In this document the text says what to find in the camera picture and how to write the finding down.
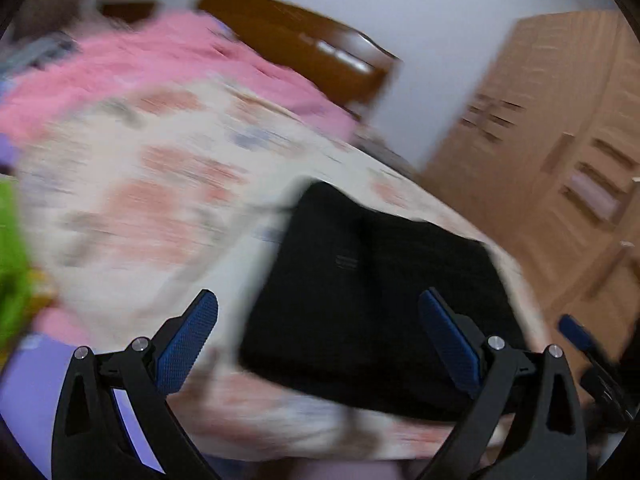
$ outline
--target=wooden cabinet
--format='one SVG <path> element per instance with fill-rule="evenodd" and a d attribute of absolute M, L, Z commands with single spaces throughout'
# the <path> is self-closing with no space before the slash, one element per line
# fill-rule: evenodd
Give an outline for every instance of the wooden cabinet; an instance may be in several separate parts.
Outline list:
<path fill-rule="evenodd" d="M 640 176 L 640 44 L 624 24 L 616 45 L 600 103 L 508 244 L 543 308 L 636 223 L 630 206 Z"/>
<path fill-rule="evenodd" d="M 620 13 L 522 20 L 422 174 L 522 266 L 553 336 L 612 359 L 640 315 L 640 43 Z"/>
<path fill-rule="evenodd" d="M 423 186 L 510 248 L 593 115 L 621 22 L 609 11 L 518 22 Z"/>

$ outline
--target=purple cloth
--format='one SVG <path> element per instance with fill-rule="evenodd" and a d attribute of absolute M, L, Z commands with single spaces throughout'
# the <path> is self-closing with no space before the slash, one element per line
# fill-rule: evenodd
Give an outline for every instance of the purple cloth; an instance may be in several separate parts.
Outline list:
<path fill-rule="evenodd" d="M 40 472 L 51 478 L 58 396 L 74 348 L 41 334 L 22 340 L 0 384 L 0 414 Z"/>
<path fill-rule="evenodd" d="M 0 166 L 12 168 L 18 152 L 5 134 L 0 134 Z"/>

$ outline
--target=wardrobe handle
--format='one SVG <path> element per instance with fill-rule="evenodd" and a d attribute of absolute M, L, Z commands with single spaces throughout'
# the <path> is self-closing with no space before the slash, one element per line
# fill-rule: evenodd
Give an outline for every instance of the wardrobe handle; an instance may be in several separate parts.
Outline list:
<path fill-rule="evenodd" d="M 564 158 L 566 150 L 569 149 L 569 146 L 572 145 L 574 140 L 574 134 L 570 134 L 569 132 L 562 132 L 562 135 L 558 139 L 558 142 L 556 142 L 556 145 L 546 156 L 546 159 L 542 163 L 542 167 L 540 168 L 540 170 L 544 173 L 553 173 L 558 167 L 558 164 L 560 164 L 560 162 Z"/>
<path fill-rule="evenodd" d="M 491 116 L 492 110 L 494 110 L 494 108 L 497 108 L 499 106 L 500 102 L 501 102 L 500 99 L 497 99 L 495 97 L 491 97 L 491 98 L 488 99 L 488 101 L 486 102 L 484 107 L 480 108 L 480 113 L 479 113 L 479 117 L 478 117 L 478 124 L 476 124 L 476 126 L 478 128 L 482 129 L 484 124 L 489 120 L 489 117 Z"/>
<path fill-rule="evenodd" d="M 611 217 L 611 225 L 613 227 L 617 227 L 622 222 L 622 219 L 625 217 L 626 212 L 631 207 L 634 200 L 636 200 L 636 196 L 638 195 L 638 191 L 640 190 L 640 176 L 635 176 L 631 179 L 631 190 L 625 195 L 624 200 L 618 206 L 618 209 Z"/>
<path fill-rule="evenodd" d="M 627 242 L 627 241 L 620 242 L 620 247 L 618 248 L 618 252 L 613 257 L 612 261 L 609 263 L 607 267 L 605 267 L 605 269 L 602 271 L 602 274 L 593 282 L 593 285 L 591 285 L 590 288 L 587 290 L 586 298 L 588 300 L 592 300 L 598 295 L 598 293 L 602 290 L 602 287 L 605 286 L 607 281 L 609 281 L 609 278 L 615 272 L 618 266 L 620 266 L 622 263 L 628 260 L 629 256 L 631 256 L 631 253 L 633 252 L 635 247 L 636 246 L 633 245 L 631 242 Z"/>

